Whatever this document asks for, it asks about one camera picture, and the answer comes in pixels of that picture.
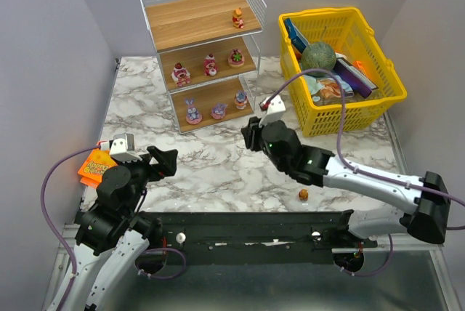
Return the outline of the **purple bunny orange cup toy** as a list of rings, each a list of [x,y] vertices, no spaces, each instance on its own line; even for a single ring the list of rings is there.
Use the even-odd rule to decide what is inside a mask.
[[[248,97],[245,91],[238,90],[235,94],[235,106],[238,110],[243,110],[248,104]]]

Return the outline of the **orange duck toy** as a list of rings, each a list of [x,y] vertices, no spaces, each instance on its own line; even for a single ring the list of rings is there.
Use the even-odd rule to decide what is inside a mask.
[[[306,189],[301,189],[298,193],[298,198],[300,201],[307,201],[309,197],[308,191]]]

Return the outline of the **pink strawberry cake toy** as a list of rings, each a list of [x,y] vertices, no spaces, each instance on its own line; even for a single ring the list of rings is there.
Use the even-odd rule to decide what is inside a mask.
[[[245,58],[240,49],[233,49],[227,59],[228,65],[231,68],[241,68],[245,64]]]

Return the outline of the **pink bear toy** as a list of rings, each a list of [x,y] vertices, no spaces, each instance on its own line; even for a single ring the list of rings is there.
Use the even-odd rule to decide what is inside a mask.
[[[208,54],[203,60],[205,76],[215,76],[218,72],[217,63],[213,54]]]

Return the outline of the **red white cake toy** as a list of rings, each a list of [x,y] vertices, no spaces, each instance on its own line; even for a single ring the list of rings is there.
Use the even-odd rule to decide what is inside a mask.
[[[191,83],[191,76],[189,70],[180,62],[174,65],[171,72],[171,78],[177,87],[183,87]]]

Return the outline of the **orange burger toy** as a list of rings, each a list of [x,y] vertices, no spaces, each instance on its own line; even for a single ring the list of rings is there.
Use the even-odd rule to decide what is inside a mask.
[[[233,13],[232,13],[232,22],[233,22],[233,25],[237,29],[244,28],[243,13],[242,13],[242,9],[240,7],[233,11]]]

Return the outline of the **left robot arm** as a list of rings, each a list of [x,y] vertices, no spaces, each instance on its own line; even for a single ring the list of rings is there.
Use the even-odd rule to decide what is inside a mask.
[[[58,232],[47,210],[42,211],[70,258],[49,310],[98,310],[140,256],[166,258],[171,251],[184,256],[168,246],[161,221],[149,219],[139,206],[149,183],[176,174],[178,151],[149,146],[145,154],[138,154],[123,138],[100,142],[85,151],[90,161],[102,153],[113,163],[101,176],[94,205],[78,221],[73,246]]]

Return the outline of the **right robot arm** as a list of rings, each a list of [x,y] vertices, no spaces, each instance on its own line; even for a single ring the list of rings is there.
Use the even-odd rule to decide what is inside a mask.
[[[407,176],[345,161],[330,150],[302,144],[283,121],[260,122],[252,117],[241,129],[245,146],[263,152],[278,171],[303,185],[347,190],[386,204],[378,211],[353,211],[347,222],[353,236],[407,233],[426,243],[445,242],[450,199],[439,174]]]

